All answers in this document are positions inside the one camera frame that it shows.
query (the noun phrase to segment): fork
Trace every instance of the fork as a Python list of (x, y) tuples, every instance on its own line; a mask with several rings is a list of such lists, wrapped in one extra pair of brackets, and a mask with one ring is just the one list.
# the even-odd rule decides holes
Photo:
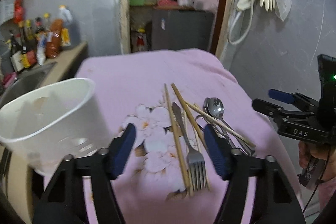
[(204, 157), (199, 151), (195, 150), (189, 142), (187, 133), (184, 128), (180, 107), (174, 102), (172, 105), (172, 109), (175, 114), (175, 118), (181, 128), (183, 138), (189, 150), (189, 153), (187, 155), (187, 162), (191, 174), (193, 190), (194, 191), (202, 190), (206, 187), (206, 171), (205, 171)]

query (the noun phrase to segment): black cable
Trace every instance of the black cable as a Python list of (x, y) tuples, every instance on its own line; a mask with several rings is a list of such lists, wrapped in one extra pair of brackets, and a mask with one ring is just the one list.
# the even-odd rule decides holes
[(324, 165), (324, 167), (323, 167), (323, 170), (322, 170), (320, 179), (319, 179), (319, 181), (316, 183), (316, 187), (315, 187), (315, 189), (314, 189), (312, 195), (310, 196), (310, 198), (309, 198), (309, 200), (308, 200), (306, 206), (304, 207), (304, 209), (303, 209), (303, 211), (302, 211), (303, 213), (306, 211), (306, 209), (307, 209), (309, 203), (311, 202), (313, 196), (315, 195), (315, 192), (316, 192), (316, 190), (317, 190), (317, 187), (318, 187), (318, 186), (320, 185), (320, 183), (321, 183), (322, 177), (323, 177), (323, 175), (324, 175), (324, 172), (325, 172), (325, 170), (326, 170), (326, 168), (327, 168), (327, 165), (328, 165), (328, 162), (329, 162), (330, 152), (331, 152), (331, 146), (329, 145), (327, 160), (325, 161), (325, 165)]

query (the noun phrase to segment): pink sleeve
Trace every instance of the pink sleeve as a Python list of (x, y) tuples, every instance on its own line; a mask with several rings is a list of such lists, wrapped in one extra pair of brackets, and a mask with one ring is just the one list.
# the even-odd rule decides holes
[(319, 185), (320, 211), (328, 204), (336, 190), (336, 177)]

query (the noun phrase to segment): wooden countertop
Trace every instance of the wooden countertop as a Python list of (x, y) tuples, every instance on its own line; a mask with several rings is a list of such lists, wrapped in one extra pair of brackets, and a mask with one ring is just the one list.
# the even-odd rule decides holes
[[(45, 65), (52, 62), (56, 62), (57, 64), (48, 73), (40, 87), (62, 80), (76, 58), (86, 47), (87, 43), (84, 42), (71, 50), (61, 52), (55, 59), (47, 59)], [(14, 210), (26, 224), (30, 224), (33, 218), (32, 173), (33, 170), (28, 166), (27, 162), (13, 153), (8, 171), (7, 198)]]

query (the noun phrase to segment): refrigerator sticker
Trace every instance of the refrigerator sticker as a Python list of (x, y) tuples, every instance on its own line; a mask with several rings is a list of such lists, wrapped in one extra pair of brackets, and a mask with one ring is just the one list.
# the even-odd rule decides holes
[(166, 29), (166, 21), (163, 18), (161, 19), (161, 29)]

